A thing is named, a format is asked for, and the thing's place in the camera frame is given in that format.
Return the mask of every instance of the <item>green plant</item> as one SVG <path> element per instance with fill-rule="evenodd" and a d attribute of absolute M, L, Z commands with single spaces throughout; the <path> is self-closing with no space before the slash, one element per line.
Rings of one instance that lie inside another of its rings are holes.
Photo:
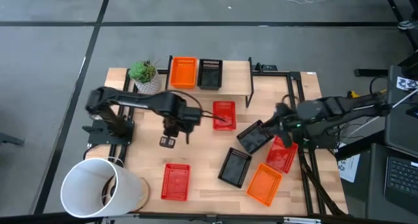
<path fill-rule="evenodd" d="M 152 63 L 150 60 L 147 61 L 138 61 L 132 65 L 131 70 L 129 70 L 129 76 L 143 84 L 148 83 L 155 76 L 157 69 L 155 65 L 157 63 Z"/>

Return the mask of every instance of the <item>white bucket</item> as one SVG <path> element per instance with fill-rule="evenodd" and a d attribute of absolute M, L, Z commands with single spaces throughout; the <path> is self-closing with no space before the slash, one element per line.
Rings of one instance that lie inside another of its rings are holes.
<path fill-rule="evenodd" d="M 106 205 L 102 204 L 102 189 L 112 177 L 116 188 Z M 103 217 L 126 214 L 137 209 L 147 199 L 142 194 L 141 179 L 106 159 L 93 158 L 79 162 L 64 179 L 61 203 L 74 217 Z"/>

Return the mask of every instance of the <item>black basket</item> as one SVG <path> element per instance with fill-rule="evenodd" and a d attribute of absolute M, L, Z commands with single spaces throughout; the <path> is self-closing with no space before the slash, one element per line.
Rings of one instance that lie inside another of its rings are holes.
<path fill-rule="evenodd" d="M 220 180 L 238 188 L 242 187 L 246 177 L 251 156 L 234 148 L 229 148 L 227 157 L 223 162 L 221 172 L 217 176 Z"/>
<path fill-rule="evenodd" d="M 197 85 L 205 90 L 222 87 L 222 60 L 200 59 Z"/>
<path fill-rule="evenodd" d="M 240 141 L 242 147 L 250 153 L 253 154 L 260 148 L 262 148 L 268 141 L 274 138 L 273 135 L 268 135 L 263 129 L 263 122 L 257 120 L 246 130 L 242 131 L 236 139 Z"/>

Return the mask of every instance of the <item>white pot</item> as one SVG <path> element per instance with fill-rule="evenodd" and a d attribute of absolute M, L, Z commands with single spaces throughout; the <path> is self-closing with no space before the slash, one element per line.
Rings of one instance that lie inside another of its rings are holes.
<path fill-rule="evenodd" d="M 161 78 L 158 71 L 155 70 L 155 75 L 148 83 L 141 83 L 135 80 L 135 85 L 138 88 L 138 93 L 155 94 L 161 89 Z"/>

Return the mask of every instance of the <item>orange basket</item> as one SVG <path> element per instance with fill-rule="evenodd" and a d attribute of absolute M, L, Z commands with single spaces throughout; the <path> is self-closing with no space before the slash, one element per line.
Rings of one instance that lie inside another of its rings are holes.
<path fill-rule="evenodd" d="M 196 84 L 197 59 L 174 57 L 170 73 L 170 84 L 175 88 L 194 88 Z"/>
<path fill-rule="evenodd" d="M 272 205 L 281 182 L 281 174 L 265 164 L 260 164 L 249 184 L 247 194 L 267 207 Z"/>

